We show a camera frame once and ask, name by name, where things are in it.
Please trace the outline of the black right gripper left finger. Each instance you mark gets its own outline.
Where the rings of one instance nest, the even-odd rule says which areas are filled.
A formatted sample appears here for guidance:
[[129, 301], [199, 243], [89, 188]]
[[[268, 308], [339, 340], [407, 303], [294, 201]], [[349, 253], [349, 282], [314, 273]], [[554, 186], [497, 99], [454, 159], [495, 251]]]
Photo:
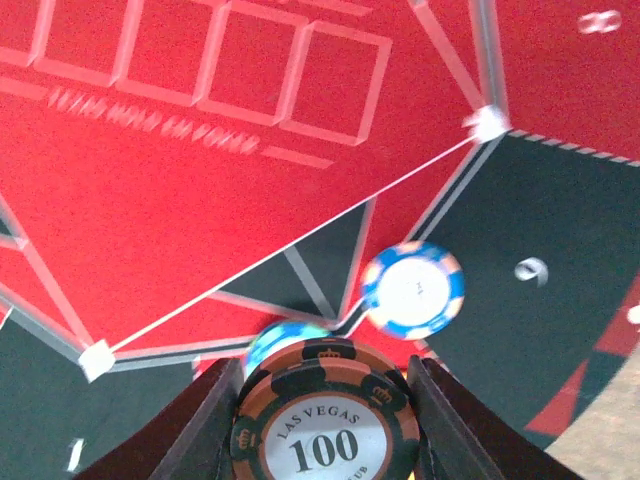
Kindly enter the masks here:
[[78, 479], [232, 479], [229, 440], [243, 371], [220, 359]]

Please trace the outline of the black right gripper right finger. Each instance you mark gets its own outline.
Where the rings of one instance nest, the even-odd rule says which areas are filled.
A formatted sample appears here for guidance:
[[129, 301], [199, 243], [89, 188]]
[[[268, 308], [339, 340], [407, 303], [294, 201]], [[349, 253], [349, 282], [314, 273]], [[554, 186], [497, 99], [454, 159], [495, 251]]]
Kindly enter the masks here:
[[421, 429], [416, 479], [578, 479], [480, 402], [431, 358], [408, 367]]

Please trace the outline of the brown red poker chip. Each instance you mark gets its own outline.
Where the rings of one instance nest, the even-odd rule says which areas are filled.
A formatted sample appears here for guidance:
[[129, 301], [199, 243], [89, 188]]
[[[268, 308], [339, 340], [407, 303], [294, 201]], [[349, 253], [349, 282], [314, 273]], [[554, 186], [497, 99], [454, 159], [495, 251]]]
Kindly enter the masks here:
[[318, 338], [248, 376], [230, 456], [238, 479], [407, 479], [419, 443], [400, 370], [367, 345]]

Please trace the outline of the blue green poker chip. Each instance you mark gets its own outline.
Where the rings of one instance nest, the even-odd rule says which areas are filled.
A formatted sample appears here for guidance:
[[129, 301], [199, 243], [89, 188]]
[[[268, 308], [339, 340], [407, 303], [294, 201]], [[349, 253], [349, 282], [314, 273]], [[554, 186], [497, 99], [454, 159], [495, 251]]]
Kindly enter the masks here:
[[250, 343], [244, 356], [243, 369], [248, 377], [267, 357], [294, 343], [331, 336], [317, 324], [303, 321], [278, 321], [263, 329]]

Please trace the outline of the white blue poker chip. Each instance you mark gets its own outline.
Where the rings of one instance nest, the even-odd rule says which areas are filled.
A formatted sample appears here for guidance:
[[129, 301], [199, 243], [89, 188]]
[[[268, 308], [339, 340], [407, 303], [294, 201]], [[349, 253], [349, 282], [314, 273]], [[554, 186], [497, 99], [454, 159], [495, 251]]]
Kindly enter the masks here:
[[400, 243], [364, 269], [361, 294], [369, 320], [401, 340], [431, 336], [460, 312], [465, 283], [457, 259], [428, 242]]

